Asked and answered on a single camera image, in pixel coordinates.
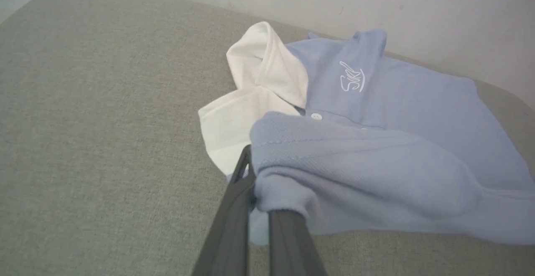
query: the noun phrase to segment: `wrinkled fabric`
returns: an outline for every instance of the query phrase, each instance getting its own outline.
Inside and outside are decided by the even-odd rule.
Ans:
[[[474,82],[383,57],[385,44],[373,30],[287,45],[309,76],[305,116],[269,113],[252,128],[258,209],[297,211],[314,234],[535,243],[535,184]],[[266,242],[259,216],[252,240]]]
[[[252,25],[227,51],[236,90],[199,110],[208,156],[230,179],[252,125],[266,112],[299,115],[308,76],[268,22]]]
[[[534,193],[485,188],[420,136],[272,112],[251,140],[258,209],[299,212],[313,234],[380,229],[535,243]]]

